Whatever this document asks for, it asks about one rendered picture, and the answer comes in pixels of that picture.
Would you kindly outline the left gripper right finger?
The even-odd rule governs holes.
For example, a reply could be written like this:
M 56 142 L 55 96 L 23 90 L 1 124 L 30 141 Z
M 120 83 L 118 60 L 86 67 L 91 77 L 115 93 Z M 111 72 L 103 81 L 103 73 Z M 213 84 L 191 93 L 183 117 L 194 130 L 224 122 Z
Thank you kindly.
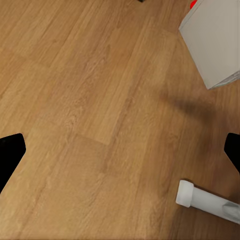
M 235 133 L 228 133 L 224 151 L 240 173 L 240 135 Z

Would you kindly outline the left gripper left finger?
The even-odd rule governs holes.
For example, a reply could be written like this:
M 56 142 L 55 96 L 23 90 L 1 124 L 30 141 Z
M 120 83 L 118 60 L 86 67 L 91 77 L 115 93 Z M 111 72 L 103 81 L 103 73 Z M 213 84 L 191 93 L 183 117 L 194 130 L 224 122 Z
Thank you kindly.
M 0 138 L 0 193 L 26 153 L 22 133 Z

